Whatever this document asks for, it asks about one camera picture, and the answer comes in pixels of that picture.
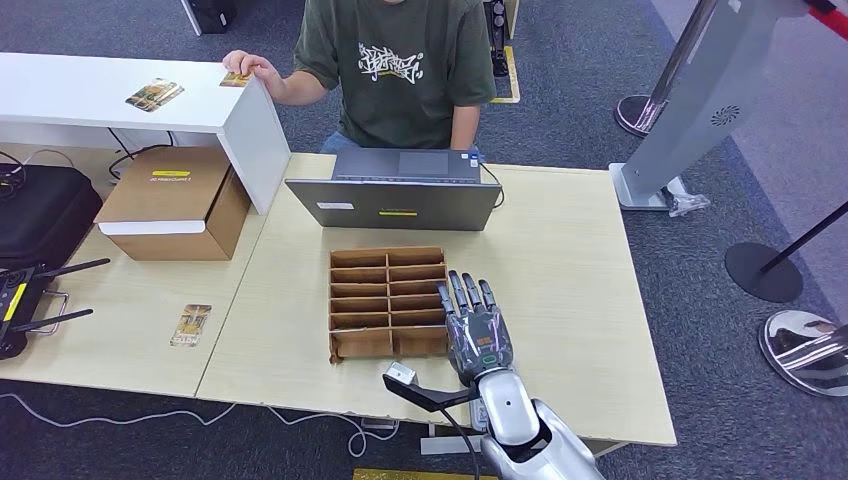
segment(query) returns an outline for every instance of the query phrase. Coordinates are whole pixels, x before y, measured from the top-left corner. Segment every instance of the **stanchion base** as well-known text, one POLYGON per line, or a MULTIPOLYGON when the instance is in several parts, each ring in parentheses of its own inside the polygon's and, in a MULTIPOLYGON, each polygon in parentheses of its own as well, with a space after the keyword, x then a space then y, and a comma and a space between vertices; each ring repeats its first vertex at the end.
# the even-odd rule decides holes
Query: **stanchion base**
POLYGON ((648 136, 651 131, 650 127, 648 130, 643 130, 636 127, 636 122, 639 121, 642 111, 645 110, 649 98, 647 95, 631 95, 619 100, 614 112, 615 121, 618 122, 618 125, 637 137, 645 138, 648 136))
MULTIPOLYGON (((668 211, 668 204, 660 192, 652 194, 638 194, 631 192, 627 187, 627 182, 624 180, 624 174, 621 173, 623 163, 610 163, 609 172, 612 177, 612 184, 615 187, 615 193, 618 196, 618 204, 622 210, 654 210, 668 211)), ((684 193, 686 188, 680 177, 674 179, 666 186, 671 193, 684 193)))
POLYGON ((759 243, 737 243, 727 249, 724 268, 730 278, 749 294, 773 303, 786 303, 801 295, 804 280, 801 272, 786 259, 766 273, 760 272, 777 250, 759 243))
POLYGON ((837 328, 838 325, 818 315, 786 310, 766 320, 757 337, 769 365, 790 385, 811 395, 845 397, 848 396, 848 356, 845 352, 795 370, 786 369, 778 360, 789 350, 837 328))

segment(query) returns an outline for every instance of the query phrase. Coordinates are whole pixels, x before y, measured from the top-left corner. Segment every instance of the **white label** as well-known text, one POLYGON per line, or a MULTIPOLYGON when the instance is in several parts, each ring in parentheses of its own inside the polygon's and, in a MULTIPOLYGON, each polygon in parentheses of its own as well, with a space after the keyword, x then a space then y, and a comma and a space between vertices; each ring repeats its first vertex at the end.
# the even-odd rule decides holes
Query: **white label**
POLYGON ((315 202, 321 210, 353 210, 352 203, 342 202, 315 202))

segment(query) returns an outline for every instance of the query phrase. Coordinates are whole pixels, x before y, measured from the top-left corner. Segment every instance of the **cardboard box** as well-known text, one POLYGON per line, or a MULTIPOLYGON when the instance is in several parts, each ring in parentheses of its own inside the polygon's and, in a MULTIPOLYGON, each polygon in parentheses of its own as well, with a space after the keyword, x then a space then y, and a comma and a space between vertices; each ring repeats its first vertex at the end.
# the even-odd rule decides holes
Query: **cardboard box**
POLYGON ((329 281, 330 363, 447 352, 441 248, 334 250, 329 281))
POLYGON ((229 260, 250 199, 220 148, 136 156, 94 219, 135 260, 229 260))

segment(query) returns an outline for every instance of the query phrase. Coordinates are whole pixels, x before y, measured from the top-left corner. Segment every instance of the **person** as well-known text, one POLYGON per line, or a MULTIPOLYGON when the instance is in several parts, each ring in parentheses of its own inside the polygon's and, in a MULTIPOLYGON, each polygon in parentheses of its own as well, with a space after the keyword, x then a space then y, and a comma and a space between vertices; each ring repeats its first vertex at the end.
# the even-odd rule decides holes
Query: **person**
POLYGON ((306 0, 289 76, 241 50, 223 64, 253 73, 284 105, 317 102, 341 84, 339 130, 322 153, 468 150, 480 107, 495 96, 481 0, 306 0))

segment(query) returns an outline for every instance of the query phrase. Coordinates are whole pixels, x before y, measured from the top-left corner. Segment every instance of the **graphic print on shirt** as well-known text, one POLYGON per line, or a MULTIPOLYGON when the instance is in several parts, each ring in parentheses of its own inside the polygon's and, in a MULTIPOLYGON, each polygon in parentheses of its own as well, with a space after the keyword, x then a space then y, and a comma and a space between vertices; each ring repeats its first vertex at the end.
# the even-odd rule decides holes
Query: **graphic print on shirt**
POLYGON ((360 43, 359 55, 359 70, 365 75, 371 75, 371 81, 374 82, 383 75, 394 75, 415 85, 415 81, 424 76, 420 69, 423 52, 401 58, 390 48, 366 47, 360 43))

